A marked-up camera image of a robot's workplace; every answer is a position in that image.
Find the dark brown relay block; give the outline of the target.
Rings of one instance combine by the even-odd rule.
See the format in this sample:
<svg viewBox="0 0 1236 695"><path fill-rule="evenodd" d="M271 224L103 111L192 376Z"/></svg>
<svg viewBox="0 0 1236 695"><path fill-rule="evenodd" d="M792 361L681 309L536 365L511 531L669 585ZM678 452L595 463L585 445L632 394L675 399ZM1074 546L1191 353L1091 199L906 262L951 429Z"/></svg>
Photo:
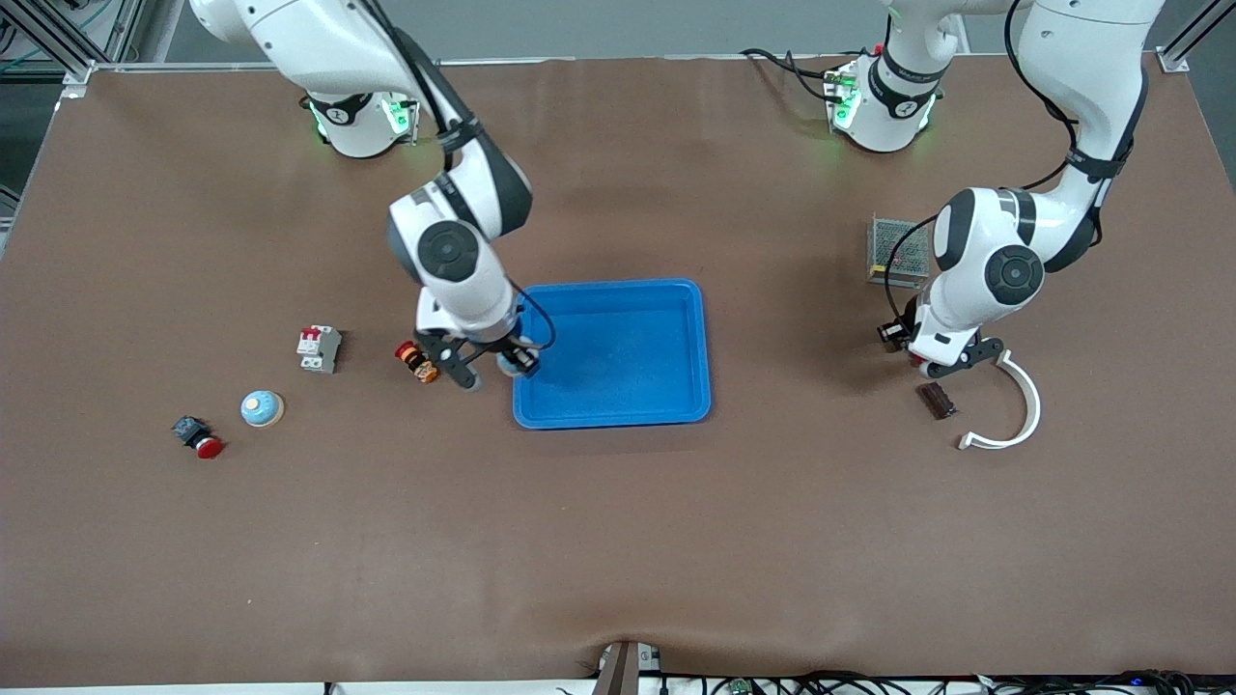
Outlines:
<svg viewBox="0 0 1236 695"><path fill-rule="evenodd" d="M946 390L941 387L938 382L928 382L918 385L915 387L915 392L918 393L920 399L927 406L929 413L936 420L946 420L955 416L959 411L957 404L950 399Z"/></svg>

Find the blue plastic tray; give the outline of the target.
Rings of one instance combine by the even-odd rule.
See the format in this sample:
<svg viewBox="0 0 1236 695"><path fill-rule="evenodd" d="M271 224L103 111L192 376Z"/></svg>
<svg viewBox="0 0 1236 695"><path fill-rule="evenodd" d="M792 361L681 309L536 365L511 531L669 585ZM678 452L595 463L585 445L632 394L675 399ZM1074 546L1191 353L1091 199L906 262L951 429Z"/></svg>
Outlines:
<svg viewBox="0 0 1236 695"><path fill-rule="evenodd" d="M544 345L514 378L531 432L693 424L711 412L703 293L688 278L533 286L522 331Z"/></svg>

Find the metal mesh power supply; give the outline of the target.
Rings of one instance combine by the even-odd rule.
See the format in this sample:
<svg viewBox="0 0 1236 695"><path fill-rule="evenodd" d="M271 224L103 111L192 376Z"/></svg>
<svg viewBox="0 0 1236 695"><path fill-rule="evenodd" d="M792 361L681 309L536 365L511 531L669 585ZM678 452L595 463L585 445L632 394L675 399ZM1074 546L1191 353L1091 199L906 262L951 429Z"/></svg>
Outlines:
<svg viewBox="0 0 1236 695"><path fill-rule="evenodd" d="M932 275L932 225L874 216L868 228L868 282L922 291Z"/></svg>

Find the white red circuit breaker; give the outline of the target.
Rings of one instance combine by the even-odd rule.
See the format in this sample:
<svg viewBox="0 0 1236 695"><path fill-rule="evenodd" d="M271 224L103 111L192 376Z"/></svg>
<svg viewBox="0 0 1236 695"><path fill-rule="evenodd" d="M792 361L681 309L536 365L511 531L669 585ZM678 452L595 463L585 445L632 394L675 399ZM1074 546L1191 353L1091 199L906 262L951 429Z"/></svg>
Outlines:
<svg viewBox="0 0 1236 695"><path fill-rule="evenodd" d="M303 328L295 345L300 369L307 373L335 373L342 344L344 334L334 326L313 324Z"/></svg>

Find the brown table mat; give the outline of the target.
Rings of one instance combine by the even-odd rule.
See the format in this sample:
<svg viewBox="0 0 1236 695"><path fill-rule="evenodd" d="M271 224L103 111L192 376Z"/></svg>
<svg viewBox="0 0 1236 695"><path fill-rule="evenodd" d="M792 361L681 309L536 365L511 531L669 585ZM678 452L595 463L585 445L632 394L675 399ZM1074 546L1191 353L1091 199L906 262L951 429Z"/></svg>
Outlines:
<svg viewBox="0 0 1236 695"><path fill-rule="evenodd" d="M955 440L1015 432L1017 388L954 375L934 420L865 279L871 216L1054 167L997 57L891 157L747 61L450 68L534 185L520 284L705 296L707 417L592 432L396 360L384 216L436 148L341 158L269 70L93 75L0 261L0 686L559 679L622 639L714 676L1236 673L1236 194L1148 73L1104 242L993 326L1044 399L1005 453Z"/></svg>

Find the red push button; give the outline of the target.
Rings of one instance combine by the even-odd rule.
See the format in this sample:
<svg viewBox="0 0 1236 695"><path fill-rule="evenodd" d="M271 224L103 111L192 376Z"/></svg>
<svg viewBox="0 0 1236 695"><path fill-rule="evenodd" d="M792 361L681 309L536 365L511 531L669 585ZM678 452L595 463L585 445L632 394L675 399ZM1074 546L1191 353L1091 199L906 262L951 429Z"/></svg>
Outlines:
<svg viewBox="0 0 1236 695"><path fill-rule="evenodd" d="M225 448L222 439L213 432L211 427L194 416L178 418L172 432L180 440L182 445L194 450L197 458L200 460L218 458Z"/></svg>

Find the grey table clamp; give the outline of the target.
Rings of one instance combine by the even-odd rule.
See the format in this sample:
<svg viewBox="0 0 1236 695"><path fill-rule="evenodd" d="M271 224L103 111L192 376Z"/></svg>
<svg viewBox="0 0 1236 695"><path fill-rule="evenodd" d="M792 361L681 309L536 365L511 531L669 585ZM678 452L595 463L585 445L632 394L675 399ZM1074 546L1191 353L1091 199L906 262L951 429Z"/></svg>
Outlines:
<svg viewBox="0 0 1236 695"><path fill-rule="evenodd" d="M641 695L641 678L660 674L660 648L646 643L623 641L606 647L591 695Z"/></svg>

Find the red orange switch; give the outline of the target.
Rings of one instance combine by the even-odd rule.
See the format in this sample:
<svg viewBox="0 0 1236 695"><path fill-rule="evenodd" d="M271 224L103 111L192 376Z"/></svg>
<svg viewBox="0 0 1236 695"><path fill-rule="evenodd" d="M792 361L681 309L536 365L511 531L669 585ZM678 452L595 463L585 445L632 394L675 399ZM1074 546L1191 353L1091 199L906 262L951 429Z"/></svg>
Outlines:
<svg viewBox="0 0 1236 695"><path fill-rule="evenodd" d="M396 357L410 370L415 378L423 385L433 383L438 378L438 367L425 351L417 343L400 343L396 348Z"/></svg>

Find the white curved bracket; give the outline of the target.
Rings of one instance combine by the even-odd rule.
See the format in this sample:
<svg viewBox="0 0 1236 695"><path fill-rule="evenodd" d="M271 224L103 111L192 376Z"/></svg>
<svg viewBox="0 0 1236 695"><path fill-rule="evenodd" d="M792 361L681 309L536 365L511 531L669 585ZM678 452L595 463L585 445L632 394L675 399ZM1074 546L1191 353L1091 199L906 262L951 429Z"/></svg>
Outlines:
<svg viewBox="0 0 1236 695"><path fill-rule="evenodd" d="M959 441L957 443L957 449L962 450L962 453L964 453L964 450L967 449L980 449L980 450L986 450L986 453L997 453L997 450L1005 450L1011 446L1016 446L1023 443L1025 440L1028 440L1030 437L1032 437L1033 433L1037 432L1037 428L1039 425L1042 417L1042 399L1039 396L1038 387L1035 383L1031 375L1025 369L1021 369L1021 366L1014 361L1012 351L1007 350L1007 348L1002 350L1002 352L1000 352L1000 356L997 357L997 360L995 360L995 366L997 366L997 369L1001 369L1004 373L1007 373L1009 377L1012 378L1015 385L1020 388L1021 394L1023 394L1023 402L1025 402L1023 425L1020 427L1020 430L1016 432L1014 437L1002 440L986 438L979 434L979 432L967 432L967 434L964 434L962 439L959 439Z"/></svg>

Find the aluminium frame profile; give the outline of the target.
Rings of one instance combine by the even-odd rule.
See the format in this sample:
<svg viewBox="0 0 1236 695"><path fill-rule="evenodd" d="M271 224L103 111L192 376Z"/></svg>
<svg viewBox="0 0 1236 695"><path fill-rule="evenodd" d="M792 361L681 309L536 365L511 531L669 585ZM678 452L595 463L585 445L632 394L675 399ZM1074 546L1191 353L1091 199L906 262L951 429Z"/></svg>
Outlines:
<svg viewBox="0 0 1236 695"><path fill-rule="evenodd" d="M1166 73L1188 73L1188 58L1225 19L1236 14L1236 0L1206 0L1167 45L1157 45L1154 53Z"/></svg>
<svg viewBox="0 0 1236 695"><path fill-rule="evenodd" d="M135 48L154 0L0 0L0 84L83 84Z"/></svg>

